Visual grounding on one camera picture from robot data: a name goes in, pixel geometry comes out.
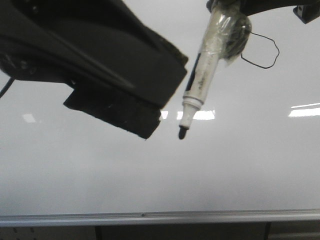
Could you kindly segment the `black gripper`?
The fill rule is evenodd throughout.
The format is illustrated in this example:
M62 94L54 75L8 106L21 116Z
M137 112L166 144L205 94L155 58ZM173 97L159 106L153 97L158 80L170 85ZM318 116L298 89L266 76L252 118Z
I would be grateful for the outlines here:
M121 0L3 0L0 37L17 56L117 85L160 64L160 37Z

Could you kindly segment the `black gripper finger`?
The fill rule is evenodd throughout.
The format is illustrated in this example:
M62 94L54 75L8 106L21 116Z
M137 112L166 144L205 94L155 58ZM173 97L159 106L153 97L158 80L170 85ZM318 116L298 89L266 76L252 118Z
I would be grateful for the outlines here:
M188 58L145 25L95 26L92 33L76 47L95 70L75 81L64 105L149 138L186 76Z

